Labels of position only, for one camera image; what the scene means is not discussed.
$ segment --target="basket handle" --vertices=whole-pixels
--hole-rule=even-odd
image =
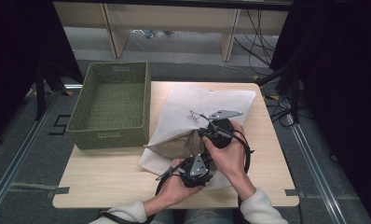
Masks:
[[[120,132],[111,132],[111,133],[97,133],[98,138],[113,138],[113,137],[121,137]]]
[[[127,65],[114,65],[112,66],[113,72],[130,72],[131,68]]]

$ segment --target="white sleeve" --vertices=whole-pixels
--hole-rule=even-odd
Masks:
[[[288,224],[282,215],[272,207],[270,199],[261,189],[241,203],[240,210],[251,224]]]
[[[142,201],[136,201],[128,206],[118,206],[111,208],[107,211],[112,215],[120,217],[129,222],[145,222],[147,221],[147,215],[145,214],[144,205]],[[116,222],[106,218],[100,217],[90,224],[115,224]]]

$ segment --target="person's left hand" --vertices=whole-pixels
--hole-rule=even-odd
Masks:
[[[172,162],[172,166],[176,166],[183,160],[176,159]],[[157,196],[144,202],[144,210],[149,217],[163,209],[182,202],[188,196],[200,192],[204,187],[196,186],[188,188],[184,185],[178,171],[174,171],[165,183],[162,185]]]
[[[176,166],[182,161],[183,160],[180,159],[174,160],[172,166]],[[158,194],[168,200],[168,202],[171,202],[171,205],[182,202],[188,196],[198,193],[204,188],[203,186],[197,186],[194,188],[186,187],[179,175],[180,173],[178,171],[174,171],[172,176],[165,181]]]

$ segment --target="green wicker basket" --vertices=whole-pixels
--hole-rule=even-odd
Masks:
[[[66,131],[80,149],[141,147],[150,95],[147,63],[92,63]]]

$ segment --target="person's hand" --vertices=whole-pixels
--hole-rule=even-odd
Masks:
[[[243,127],[236,121],[231,121],[234,130],[244,134]],[[245,141],[240,133],[234,132],[241,140]],[[227,147],[217,148],[212,141],[203,137],[203,143],[208,149],[214,160],[218,170],[221,171],[227,178],[233,175],[241,175],[244,173],[244,146],[235,138],[232,138]]]
[[[231,123],[234,130],[244,135],[244,129],[239,123],[233,120]],[[234,132],[234,134],[245,141],[240,133]],[[232,138],[227,147],[217,148],[207,137],[203,137],[203,143],[211,154],[215,166],[227,177],[234,189],[238,192],[240,199],[244,201],[254,195],[256,188],[249,176],[244,172],[245,149],[243,144],[237,139]]]
[[[174,160],[172,166],[176,166],[181,161],[183,160]],[[203,186],[187,188],[179,175],[180,173],[178,171],[174,171],[172,176],[170,176],[162,185],[158,195],[144,202],[144,210],[148,217],[172,205],[182,202],[188,196],[198,193],[204,188]]]
[[[182,161],[182,159],[174,160],[172,166],[176,166]],[[158,194],[158,196],[162,196],[167,202],[170,202],[171,205],[178,204],[188,196],[198,193],[203,189],[203,186],[194,188],[186,187],[179,175],[180,173],[178,171],[174,171],[173,175],[165,181]]]

